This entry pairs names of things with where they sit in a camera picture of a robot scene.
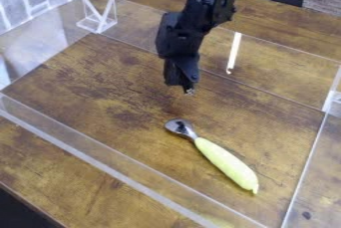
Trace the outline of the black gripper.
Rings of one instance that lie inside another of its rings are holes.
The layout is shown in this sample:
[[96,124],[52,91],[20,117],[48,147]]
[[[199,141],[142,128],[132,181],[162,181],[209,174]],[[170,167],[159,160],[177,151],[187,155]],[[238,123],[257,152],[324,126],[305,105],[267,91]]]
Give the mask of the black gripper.
[[210,29],[198,13],[167,12],[162,16],[155,43],[164,60],[164,81],[167,86],[181,86],[186,95],[194,94],[199,80],[198,49]]

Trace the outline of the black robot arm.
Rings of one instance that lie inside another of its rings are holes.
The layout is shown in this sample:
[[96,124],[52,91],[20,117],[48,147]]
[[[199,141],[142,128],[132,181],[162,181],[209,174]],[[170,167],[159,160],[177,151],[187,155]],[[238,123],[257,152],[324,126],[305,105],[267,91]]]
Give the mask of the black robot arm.
[[199,47],[205,36],[235,13],[234,0],[186,0],[179,12],[162,16],[156,50],[164,60],[167,86],[182,86],[186,95],[194,94],[199,80]]

